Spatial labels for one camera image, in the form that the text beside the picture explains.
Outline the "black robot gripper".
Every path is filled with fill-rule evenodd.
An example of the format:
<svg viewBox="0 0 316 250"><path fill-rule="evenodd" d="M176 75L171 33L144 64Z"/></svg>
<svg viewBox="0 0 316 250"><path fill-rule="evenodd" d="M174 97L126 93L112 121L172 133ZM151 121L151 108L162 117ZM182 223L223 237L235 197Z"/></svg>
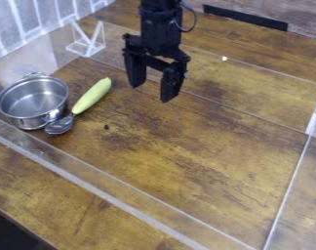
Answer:
<svg viewBox="0 0 316 250"><path fill-rule="evenodd" d="M187 63L188 55L180 50L184 6L139 6L140 32L126 33L123 51L126 72L131 86L135 88L146 81L146 68L162 71L168 64L158 57L172 59L174 63ZM160 79L160 101L168 102L179 95L184 82L184 69L170 66L163 70Z"/></svg>

